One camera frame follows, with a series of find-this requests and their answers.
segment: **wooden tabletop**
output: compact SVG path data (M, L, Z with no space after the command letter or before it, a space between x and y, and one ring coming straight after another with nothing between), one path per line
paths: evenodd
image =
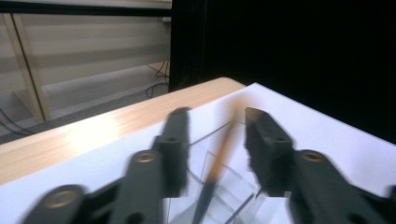
M222 77L0 145L0 185L136 133L178 107L195 108L244 87Z

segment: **cable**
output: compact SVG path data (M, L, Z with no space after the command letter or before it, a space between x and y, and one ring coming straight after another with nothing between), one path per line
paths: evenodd
M17 131L12 130L11 128L9 128L9 127L8 127L3 121L1 121L1 120L0 120L0 124L1 124L4 128L6 128L9 132L11 132L11 133L15 133L15 134L20 135L20 136L23 136L23 137L29 136L29 134L26 134L26 133L18 133Z
M163 66L165 65L166 61L163 61L163 65L161 65L161 68L157 71L157 73L154 75L155 77L158 76L158 74L161 72L161 70L163 69Z
M161 68L157 71L157 73L156 73L154 76L155 76L155 77L160 77L160 76L158 76L158 74L159 74L159 73L161 72L161 70L163 69L163 66L165 65L165 63L166 63L166 70L165 70L165 74L162 75L163 77L165 77L165 82L156 83L156 84L154 84L154 85L148 87L148 88L145 90L146 96L147 96L149 99L151 99L151 98L153 97L153 95L154 95L154 89L155 89L156 87L161 86L161 85L166 85L166 86L168 86L166 71L168 70L169 61L163 61L163 65L161 65Z
M11 131L12 133L19 134L19 135L23 135L23 136L29 136L29 135L31 135L31 134L35 134L34 132L32 132L32 131L30 131L30 130L27 130L27 129L24 129L24 128L22 128L20 125L18 125L17 123L15 123L15 122L3 111L3 109L1 109L1 108L0 108L0 113L4 116L4 118L6 118L6 120L8 120L8 122L9 122L10 124L12 124L12 125L14 125L15 127L21 129L21 131L26 132L26 133L20 133L20 132L18 132L18 131L15 131L15 130L9 128L3 121L0 120L1 124L2 124L6 129L8 129L9 131Z

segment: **white table surface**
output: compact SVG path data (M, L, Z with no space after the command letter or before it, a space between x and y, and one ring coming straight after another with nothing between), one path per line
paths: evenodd
M259 84L252 84L217 101L191 110L191 141L205 136L228 121L224 103L237 94L248 94L246 106L264 110L293 138L296 149L314 149L326 154L353 185L386 196L396 184L396 146L301 105ZM48 190L65 184L80 184L96 190L122 176L129 157L148 149L163 123L122 138L107 146L27 175L0 187L0 223L19 223ZM229 163L246 171L244 136L235 140ZM267 198L255 223L291 223L287 202Z

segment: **black background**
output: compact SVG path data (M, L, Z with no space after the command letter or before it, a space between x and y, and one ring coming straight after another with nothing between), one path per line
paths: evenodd
M258 82L396 144L395 2L174 0L170 90Z

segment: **pencil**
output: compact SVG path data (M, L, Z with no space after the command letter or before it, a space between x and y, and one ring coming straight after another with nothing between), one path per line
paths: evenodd
M206 214L206 211L210 205L210 202L212 201L213 193L215 191L216 183L218 182L218 178L221 174L221 167L223 164L223 161L225 160L228 152L230 151L230 136L233 127L235 126L235 123L238 119L239 111L241 109L241 100L236 99L233 103L231 103L231 113L232 113L232 119L230 121L230 124L227 125L227 130L225 131L225 134L222 138L222 141L219 145L217 157L215 158L212 167L210 169L209 175L206 178L206 181L204 183L204 186L201 190L201 194L198 199L197 206L195 208L195 213L194 217L192 219L192 224L200 224L203 217Z

